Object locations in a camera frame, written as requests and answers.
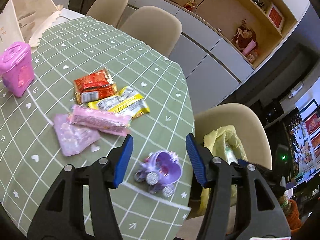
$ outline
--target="green tablecloth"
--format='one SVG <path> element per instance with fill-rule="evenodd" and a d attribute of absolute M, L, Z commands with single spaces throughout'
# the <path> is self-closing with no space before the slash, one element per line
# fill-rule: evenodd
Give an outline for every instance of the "green tablecloth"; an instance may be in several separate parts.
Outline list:
<path fill-rule="evenodd" d="M 134 150 L 124 182 L 111 190 L 114 211 L 124 239 L 170 240 L 187 217 L 192 167 L 185 137 L 194 119 L 180 66 L 145 43 L 113 26 L 83 17 L 50 28 L 32 55 L 36 78 L 21 98 L 0 84 L 0 201 L 19 229 L 26 233 L 45 193 L 66 164 L 76 168 L 108 155 L 124 138 L 102 139 L 79 155 L 64 157 L 52 127 L 55 114 L 75 104 L 73 80 L 102 69 L 110 70 L 118 89 L 131 85 L 151 109 L 132 121 Z M 147 193 L 133 179 L 150 152 L 175 151 L 183 175 L 175 194 Z M 84 188 L 84 220 L 92 234 L 89 191 Z"/>

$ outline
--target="yellow snack package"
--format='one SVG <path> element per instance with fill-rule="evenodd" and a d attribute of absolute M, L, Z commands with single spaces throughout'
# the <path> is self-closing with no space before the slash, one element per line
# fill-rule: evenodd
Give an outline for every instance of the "yellow snack package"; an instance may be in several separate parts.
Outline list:
<path fill-rule="evenodd" d="M 89 102 L 88 106 L 93 109 L 130 115 L 132 118 L 137 118 L 150 112 L 150 108 L 143 96 L 132 87 L 125 87 L 114 96 Z"/>

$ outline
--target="beige chair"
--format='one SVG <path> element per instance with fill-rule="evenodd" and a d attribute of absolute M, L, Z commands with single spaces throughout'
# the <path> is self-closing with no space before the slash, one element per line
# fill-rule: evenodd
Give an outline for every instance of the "beige chair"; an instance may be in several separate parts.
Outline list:
<path fill-rule="evenodd" d="M 181 35 L 182 25 L 172 14 L 158 7 L 144 6 L 136 10 L 120 30 L 168 57 Z"/>
<path fill-rule="evenodd" d="M 272 169 L 270 145 L 264 128 L 256 114 L 241 104 L 225 104 L 211 108 L 195 116 L 196 140 L 203 143 L 203 137 L 212 130 L 234 125 L 248 161 Z"/>
<path fill-rule="evenodd" d="M 117 27 L 129 0 L 96 0 L 87 12 L 98 21 Z"/>

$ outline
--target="pink container lid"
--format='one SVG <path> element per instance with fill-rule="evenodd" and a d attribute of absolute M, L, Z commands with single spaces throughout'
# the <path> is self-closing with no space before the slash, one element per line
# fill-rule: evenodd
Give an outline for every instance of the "pink container lid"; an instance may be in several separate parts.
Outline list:
<path fill-rule="evenodd" d="M 10 71 L 29 51 L 29 44 L 21 41 L 14 42 L 0 56 L 0 75 Z"/>

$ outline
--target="snack wrapper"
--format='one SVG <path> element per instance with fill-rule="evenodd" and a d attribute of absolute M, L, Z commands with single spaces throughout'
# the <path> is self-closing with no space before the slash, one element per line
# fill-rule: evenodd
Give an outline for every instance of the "snack wrapper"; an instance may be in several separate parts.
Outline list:
<path fill-rule="evenodd" d="M 145 102 L 143 96 L 132 87 L 125 87 L 121 89 L 115 96 L 95 102 L 89 102 L 88 106 L 93 109 L 130 115 L 132 118 L 137 118 L 150 112 L 150 108 Z"/>
<path fill-rule="evenodd" d="M 54 118 L 54 130 L 65 156 L 79 154 L 90 144 L 100 139 L 97 130 L 69 123 L 67 114 L 57 114 Z"/>
<path fill-rule="evenodd" d="M 96 109 L 73 106 L 70 123 L 87 126 L 101 132 L 126 136 L 130 126 L 131 116 L 106 112 Z"/>
<path fill-rule="evenodd" d="M 117 93 L 116 83 L 106 68 L 76 79 L 73 83 L 78 104 L 103 99 Z"/>

